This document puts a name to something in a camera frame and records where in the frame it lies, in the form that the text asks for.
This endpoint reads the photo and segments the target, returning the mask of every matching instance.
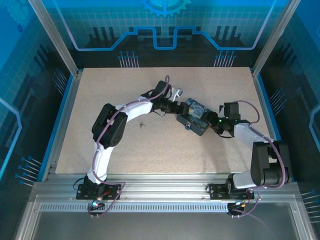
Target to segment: black mounting plate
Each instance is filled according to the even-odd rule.
[[[121,189],[121,184],[117,185],[104,185],[104,192],[110,192],[109,194],[105,195],[102,200],[115,200],[118,192]],[[77,200],[96,200],[97,196],[88,188],[85,184],[79,184],[78,190],[76,193]]]
[[[211,200],[247,200],[255,199],[254,193],[250,193],[247,189],[231,189],[226,184],[210,183],[206,187],[206,192],[210,194]]]

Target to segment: speckled work surface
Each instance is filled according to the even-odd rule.
[[[235,100],[257,106],[261,120],[255,127],[268,133],[265,118],[247,67],[86,68],[77,91],[57,163],[57,174],[85,174],[92,163],[91,128],[106,103],[124,104],[153,89],[170,76],[183,89],[178,100],[193,98],[217,112]],[[243,119],[254,121],[255,111],[240,104]],[[250,168],[251,151],[237,139],[218,137],[208,129],[203,136],[185,130],[175,115],[149,113],[127,123],[114,148],[109,173],[230,173]]]

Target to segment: beige board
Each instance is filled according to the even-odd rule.
[[[183,89],[179,101],[193,98],[217,112],[224,102],[246,100],[261,114],[255,128],[268,129],[248,67],[85,68],[57,163],[57,174],[85,174],[89,170],[94,141],[92,126],[106,103],[121,105],[154,89],[170,76],[173,88]],[[246,104],[241,118],[257,119]],[[240,140],[224,139],[208,129],[198,136],[173,114],[141,115],[126,124],[114,148],[109,173],[234,173],[250,169],[251,150]]]

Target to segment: enclosure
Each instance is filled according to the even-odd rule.
[[[0,1],[1,239],[317,239],[319,10],[316,0]],[[73,187],[91,166],[95,119],[166,75],[181,102],[252,102],[257,129],[288,144],[293,181],[231,219],[205,188],[249,170],[250,149],[147,114],[108,166],[108,180],[127,183],[120,200],[91,219]]]

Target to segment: gear logo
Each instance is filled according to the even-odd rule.
[[[28,0],[0,0],[0,7],[6,7],[10,16],[19,24],[23,25],[29,16]]]
[[[181,10],[186,9],[187,4],[191,4],[191,0],[141,0],[141,3],[150,14],[166,18],[168,15],[173,17],[174,14],[180,14]]]

